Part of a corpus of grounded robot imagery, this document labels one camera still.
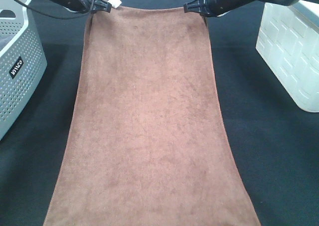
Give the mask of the brown microfibre towel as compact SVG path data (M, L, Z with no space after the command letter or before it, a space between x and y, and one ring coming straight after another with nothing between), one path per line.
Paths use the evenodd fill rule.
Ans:
M91 15L46 226L257 226L229 147L207 24L183 8Z

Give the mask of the dark towel in basket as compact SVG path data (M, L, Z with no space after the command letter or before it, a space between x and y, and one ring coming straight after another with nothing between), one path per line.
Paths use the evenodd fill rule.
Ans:
M0 50L2 50L10 41L12 37L11 36L1 36L0 37Z

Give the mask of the white plastic storage bin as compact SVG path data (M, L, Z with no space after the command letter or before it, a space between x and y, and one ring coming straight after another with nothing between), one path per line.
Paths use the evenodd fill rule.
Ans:
M304 111L319 111L319 5L266 3L256 50Z

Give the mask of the grey perforated laundry basket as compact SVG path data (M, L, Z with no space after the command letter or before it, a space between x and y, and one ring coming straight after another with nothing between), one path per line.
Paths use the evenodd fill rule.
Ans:
M31 0L0 0L0 36L11 41L0 51L0 136L16 121L47 67Z

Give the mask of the black table cloth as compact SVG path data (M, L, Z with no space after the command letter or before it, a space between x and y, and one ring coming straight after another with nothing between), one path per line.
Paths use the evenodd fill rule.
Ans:
M0 143L0 223L40 226L66 147L86 18L32 0L48 62L28 104ZM301 110L255 49L264 5L209 18L216 84L228 141L264 226L319 223L319 116Z

